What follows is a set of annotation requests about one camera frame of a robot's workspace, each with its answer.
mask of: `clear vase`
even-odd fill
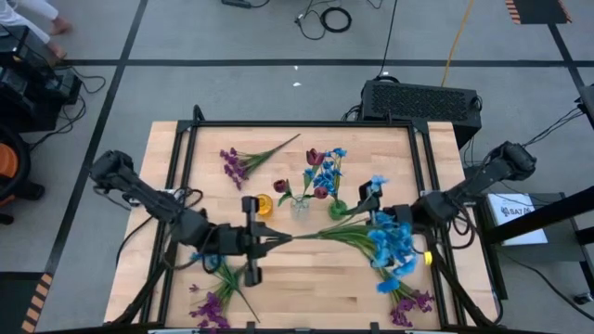
[[[291,200],[291,216],[293,220],[304,221],[309,216],[309,198],[301,195]]]

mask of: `yellow cable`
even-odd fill
[[[456,34],[456,39],[454,40],[454,44],[452,44],[452,48],[449,50],[449,57],[447,58],[447,63],[445,64],[445,72],[444,78],[442,79],[442,87],[446,84],[447,74],[449,73],[449,63],[452,61],[452,57],[454,56],[454,50],[456,49],[456,45],[458,44],[458,39],[462,35],[464,31],[464,26],[466,25],[466,21],[468,20],[468,16],[471,15],[472,5],[474,5],[474,0],[471,0],[466,7],[466,13],[464,13],[464,18],[462,19],[462,23],[460,24],[460,29],[458,30],[458,34]]]

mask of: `wooden tabletop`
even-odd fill
[[[155,188],[163,188],[174,141],[175,122],[155,122],[148,139],[147,151],[140,177]],[[430,123],[433,155],[439,181],[443,189],[463,180],[458,148],[450,123]],[[285,140],[301,134],[297,139],[273,156],[237,191],[223,171],[219,150],[235,147],[239,151],[268,150]],[[418,136],[421,160],[424,165],[422,139]],[[181,178],[185,143],[177,168],[175,186]],[[384,206],[411,204],[419,196],[415,182],[407,130],[399,128],[274,128],[274,127],[202,127],[193,157],[189,186],[204,192],[198,207],[206,208],[209,220],[217,223],[244,225],[240,199],[265,193],[278,199],[272,183],[289,178],[293,191],[303,191],[303,169],[307,167],[305,151],[309,148],[327,150],[344,148],[348,151],[342,163],[340,198],[350,206],[358,201],[358,186],[373,174],[390,179],[383,187],[381,203]],[[429,187],[429,175],[423,166],[424,180]],[[275,207],[270,218],[261,221],[278,231],[293,235],[314,233],[333,223],[327,214],[329,199],[312,199],[308,219],[291,218],[290,204]],[[143,222],[148,214],[143,208],[133,209],[126,234]],[[128,305],[144,284],[156,232],[156,223],[142,229],[124,248],[113,281],[105,320],[113,320]],[[452,244],[466,242],[466,238],[453,233]],[[422,237],[416,237],[415,246],[424,249]],[[177,262],[184,263],[195,251],[180,246]],[[455,250],[458,278],[474,302],[491,319],[497,311],[489,283],[480,240],[476,239],[466,250]],[[242,264],[245,258],[229,260]],[[386,295],[375,290],[378,283],[368,262],[357,252],[343,244],[327,240],[297,240],[272,250],[259,261],[264,270],[264,282],[254,288],[244,288],[248,301],[260,317],[259,328],[368,328],[369,322],[378,322],[381,328],[395,328],[389,317],[391,306]],[[433,294],[430,268],[420,262],[415,272],[404,278],[413,289],[428,290]],[[203,291],[217,283],[217,278],[206,275],[200,265],[174,273],[166,326],[195,327],[200,320],[188,313],[203,302],[204,292],[189,293],[196,284]],[[450,323],[456,323],[451,292],[444,284],[444,294]],[[151,319],[156,319],[161,297],[161,284],[153,296]],[[419,329],[438,329],[437,313],[411,312],[409,319]],[[244,328],[254,321],[248,307],[234,296],[227,312],[232,327]]]

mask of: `black metal frame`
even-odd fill
[[[169,164],[169,170],[167,174],[167,180],[165,186],[167,188],[172,188],[174,186],[174,179],[175,179],[175,172],[177,168],[177,163],[179,161],[179,152],[181,150],[182,144],[182,137],[184,133],[189,129],[189,139],[187,142],[187,155],[184,162],[184,170],[182,172],[182,180],[181,180],[181,187],[188,186],[189,181],[189,173],[191,170],[192,165],[192,157],[194,152],[194,147],[196,145],[197,140],[197,133],[199,127],[348,127],[348,128],[386,128],[386,127],[394,127],[394,128],[406,128],[408,133],[408,140],[410,144],[410,152],[411,158],[413,163],[413,170],[415,172],[415,180],[417,183],[417,190],[420,194],[421,191],[425,190],[425,185],[423,181],[423,172],[420,165],[420,155],[419,155],[419,148],[415,136],[415,126],[413,126],[412,122],[400,122],[400,121],[392,121],[388,122],[324,122],[324,121],[315,121],[315,122],[303,122],[303,121],[296,121],[296,122],[285,122],[285,121],[205,121],[204,117],[200,111],[198,106],[194,107],[194,119],[188,121],[178,121],[177,126],[175,129],[175,138],[174,138],[174,146],[172,151],[172,157]],[[427,157],[427,163],[429,166],[429,176],[432,180],[432,187],[434,190],[439,189],[439,183],[437,179],[437,171],[435,167],[435,161],[433,157],[433,150],[431,146],[431,139],[428,136],[427,132],[423,133],[423,142],[424,142],[424,149],[425,155]],[[159,223],[157,228],[157,232],[155,235],[155,241],[153,246],[153,252],[151,255],[150,260],[150,268],[149,274],[151,274],[162,253],[162,248],[164,247],[165,242],[165,226],[162,223]],[[449,235],[447,232],[444,231],[435,231],[435,234],[441,234],[441,238],[444,239],[446,244],[449,244]],[[446,252],[445,260],[454,273],[456,274],[456,266],[454,264],[454,257],[451,253],[451,250]],[[445,328],[449,326],[447,320],[447,310],[446,310],[446,302],[444,297],[443,291],[443,284],[441,275],[437,268],[432,266],[432,279],[433,279],[433,290],[435,294],[435,303],[436,303],[436,312],[439,317],[440,327]],[[164,326],[166,318],[167,318],[167,311],[169,305],[169,298],[171,295],[171,287],[173,284],[173,271],[167,270],[165,273],[162,292],[161,292],[161,304],[159,306],[159,313],[157,315],[157,323],[162,324]],[[141,316],[140,316],[140,323],[147,323],[149,321],[149,314],[150,314],[150,305],[152,303],[152,298],[149,297],[146,303],[143,305]],[[464,318],[464,312],[459,304],[457,298],[454,297],[454,304],[456,307],[456,315],[459,325],[466,325],[466,320]],[[389,329],[389,330],[379,330],[379,326],[377,323],[370,323],[371,332],[377,333],[403,333],[403,330],[396,330],[396,329]],[[245,332],[254,332],[254,326],[251,326],[251,323],[248,323],[248,326],[244,330]],[[265,331],[269,331],[270,333],[279,333],[279,332],[286,332],[287,329],[264,329]],[[333,330],[333,329],[315,329],[316,332],[323,332],[328,334],[333,333],[353,333],[353,334],[363,334],[369,333],[368,329],[354,329],[354,330]]]

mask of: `red flower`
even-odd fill
[[[289,190],[289,180],[278,180],[272,184],[272,187],[278,193],[285,193]]]
[[[326,158],[326,154],[318,153],[315,148],[312,148],[305,152],[305,158],[307,159],[307,163],[312,166],[319,166],[324,162]]]
[[[328,196],[328,190],[325,186],[319,186],[314,189],[314,196],[316,196],[317,199],[325,199]]]

